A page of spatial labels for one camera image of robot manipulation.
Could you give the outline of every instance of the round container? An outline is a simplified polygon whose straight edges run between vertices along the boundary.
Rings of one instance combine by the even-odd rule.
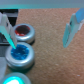
[[[29,78],[22,73],[10,73],[6,75],[0,84],[31,84]]]
[[[18,24],[14,26],[15,36],[18,41],[31,43],[35,40],[35,30],[29,24]]]
[[[24,70],[34,64],[34,50],[32,46],[24,42],[18,42],[16,49],[8,47],[5,53],[7,64],[12,69]]]

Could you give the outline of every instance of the light blue tool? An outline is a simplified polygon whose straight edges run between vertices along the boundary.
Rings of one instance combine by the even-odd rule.
[[[0,33],[2,33],[10,45],[15,49],[17,39],[12,25],[10,24],[7,15],[0,13]]]
[[[64,36],[63,36],[63,47],[66,48],[72,41],[75,33],[81,29],[84,23],[84,8],[79,9],[76,13],[72,14],[69,24],[66,24]]]

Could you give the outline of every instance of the cardboard surface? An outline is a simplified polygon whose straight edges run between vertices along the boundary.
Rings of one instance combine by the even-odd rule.
[[[36,31],[35,65],[25,72],[32,84],[84,83],[84,25],[67,48],[62,38],[66,23],[78,9],[25,9],[17,24],[27,23]],[[8,67],[6,74],[11,73]]]

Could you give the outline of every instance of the white center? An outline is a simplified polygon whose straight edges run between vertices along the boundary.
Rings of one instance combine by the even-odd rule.
[[[19,82],[17,80],[12,80],[12,81],[8,82],[7,84],[19,84]]]

